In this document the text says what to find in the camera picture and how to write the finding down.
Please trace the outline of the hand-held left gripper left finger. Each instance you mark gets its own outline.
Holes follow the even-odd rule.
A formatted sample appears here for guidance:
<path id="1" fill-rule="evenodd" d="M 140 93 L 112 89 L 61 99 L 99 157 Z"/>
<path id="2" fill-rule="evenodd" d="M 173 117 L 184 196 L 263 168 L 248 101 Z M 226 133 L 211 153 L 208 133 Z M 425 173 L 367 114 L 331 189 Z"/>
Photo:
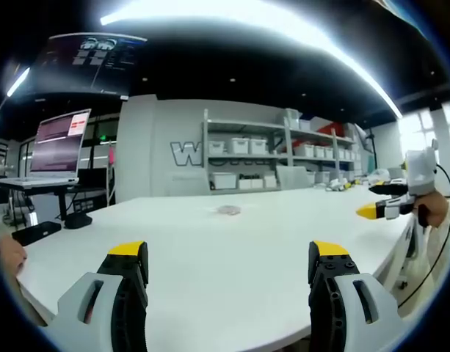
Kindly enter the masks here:
<path id="1" fill-rule="evenodd" d="M 59 351 L 146 351 L 148 245 L 109 250 L 96 272 L 78 279 L 58 300 Z"/>

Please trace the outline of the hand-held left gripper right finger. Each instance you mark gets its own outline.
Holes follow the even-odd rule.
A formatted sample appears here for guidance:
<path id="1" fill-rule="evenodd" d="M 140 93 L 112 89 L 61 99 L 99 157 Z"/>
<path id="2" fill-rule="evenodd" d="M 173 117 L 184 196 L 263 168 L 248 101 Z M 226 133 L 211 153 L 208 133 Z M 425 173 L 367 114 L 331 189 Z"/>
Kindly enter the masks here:
<path id="1" fill-rule="evenodd" d="M 396 299 L 359 272 L 342 246 L 312 241 L 308 249 L 310 351 L 392 351 L 399 336 Z"/>

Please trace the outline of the person's right hand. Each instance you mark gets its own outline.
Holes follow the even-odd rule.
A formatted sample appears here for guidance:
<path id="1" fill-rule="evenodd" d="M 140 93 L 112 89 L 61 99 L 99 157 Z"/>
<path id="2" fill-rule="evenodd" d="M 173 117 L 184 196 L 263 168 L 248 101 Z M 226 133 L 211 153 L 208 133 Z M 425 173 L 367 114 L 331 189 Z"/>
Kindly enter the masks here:
<path id="1" fill-rule="evenodd" d="M 440 192 L 433 191 L 418 197 L 413 206 L 413 213 L 422 227 L 438 228 L 448 213 L 449 203 Z"/>

